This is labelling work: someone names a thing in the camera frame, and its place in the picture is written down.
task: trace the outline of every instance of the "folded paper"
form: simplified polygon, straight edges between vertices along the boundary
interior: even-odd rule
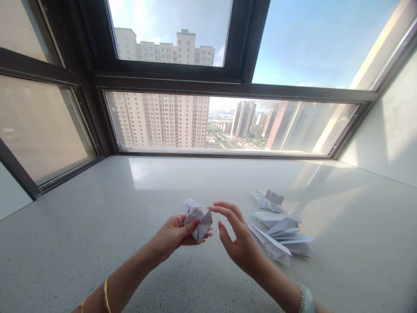
[[[282,208],[282,201],[284,201],[284,196],[280,196],[277,193],[270,191],[259,191],[256,190],[252,192],[253,197],[255,197],[256,202],[258,203],[259,208],[271,210],[277,213],[285,213]]]
[[[191,233],[191,236],[198,243],[201,243],[204,236],[209,231],[210,226],[213,224],[212,212],[208,210],[208,212],[204,214],[203,208],[200,204],[190,198],[184,200],[181,213],[188,213],[188,216],[184,220],[184,225],[187,225],[195,220],[200,220],[200,224]]]
[[[261,241],[268,255],[285,265],[290,264],[293,254],[311,257],[312,250],[308,245],[314,238],[299,234],[298,224],[302,222],[296,215],[276,214],[272,212],[254,212],[257,221],[269,228],[267,232],[248,223],[249,229]]]

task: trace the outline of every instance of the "silver bracelet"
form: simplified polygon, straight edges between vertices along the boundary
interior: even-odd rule
[[[316,303],[314,302],[313,295],[311,291],[304,285],[296,283],[300,287],[301,292],[301,303],[298,313],[315,313],[316,312]]]

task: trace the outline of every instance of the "window frame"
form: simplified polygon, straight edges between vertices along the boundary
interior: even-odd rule
[[[417,49],[416,20],[384,66],[375,82],[376,90],[253,84],[251,81],[268,13],[269,0],[234,0],[232,2],[231,23],[223,68],[118,60],[114,52],[116,43],[113,25],[109,20],[107,0],[31,1],[36,1],[42,12],[63,67],[0,48],[0,74],[71,88],[98,155],[57,178],[37,186],[4,142],[0,140],[0,161],[32,199],[36,199],[39,195],[111,155],[337,160],[373,105]],[[92,8],[95,8],[95,17],[91,16]],[[100,23],[91,27],[91,23],[96,20]],[[95,37],[100,25],[108,31]],[[239,33],[236,29],[237,25],[245,25],[245,31]],[[106,43],[105,49],[98,45],[103,40]],[[237,51],[239,57],[232,58],[231,51]],[[109,55],[113,59],[110,63],[106,63]],[[121,150],[118,146],[112,116],[108,112],[106,91],[352,103],[358,104],[358,108],[331,152],[324,156],[157,150],[129,152]]]
[[[90,86],[79,74],[82,73],[80,54],[74,54],[66,47],[70,46],[70,38],[62,37],[62,29],[56,23],[56,12],[49,0],[32,0],[29,3],[31,9],[39,10],[43,17],[52,43],[56,49],[62,66],[43,62],[38,59],[22,55],[20,53],[0,48],[0,75],[14,77],[23,80],[31,80],[40,83],[49,83],[58,87],[66,87],[72,91],[76,101],[80,118],[85,125],[86,132],[89,134],[91,142],[97,156],[80,164],[68,171],[50,179],[49,181],[37,185],[30,175],[26,172],[17,158],[13,155],[7,145],[0,139],[0,161],[9,170],[26,193],[35,200],[45,192],[64,183],[90,166],[96,164],[104,157],[111,155],[107,137],[100,129],[100,122],[97,119],[97,110],[93,105],[93,93]]]
[[[85,32],[89,38],[95,74],[108,73],[122,77],[169,79],[185,81],[211,81],[241,84],[247,78],[248,56],[263,26],[258,22],[266,16],[269,0],[234,0],[229,12],[229,28],[226,37],[224,67],[207,67],[175,63],[119,60],[116,36],[107,0],[75,0],[79,14],[83,16]]]

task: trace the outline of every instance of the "bangle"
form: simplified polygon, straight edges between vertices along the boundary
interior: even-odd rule
[[[300,287],[301,292],[301,303],[298,313],[316,313],[316,303],[314,302],[311,291],[304,285],[296,283]]]
[[[81,313],[83,313],[83,307],[84,307],[84,303],[86,302],[86,300],[87,300],[87,298],[85,298],[85,299],[84,299],[84,301],[83,301],[83,302],[81,302],[81,304],[79,305],[79,311],[80,311]]]
[[[107,281],[109,280],[109,277],[107,276],[106,280],[104,281],[104,305],[106,306],[107,312],[111,313],[110,307],[109,307],[109,298],[107,296]]]

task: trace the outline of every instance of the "blue sky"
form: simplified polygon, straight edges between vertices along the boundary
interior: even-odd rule
[[[132,28],[138,41],[176,45],[176,32],[189,29],[196,34],[196,47],[213,46],[215,65],[223,64],[230,0],[109,3],[113,25]],[[271,0],[253,82],[348,88],[398,3]]]

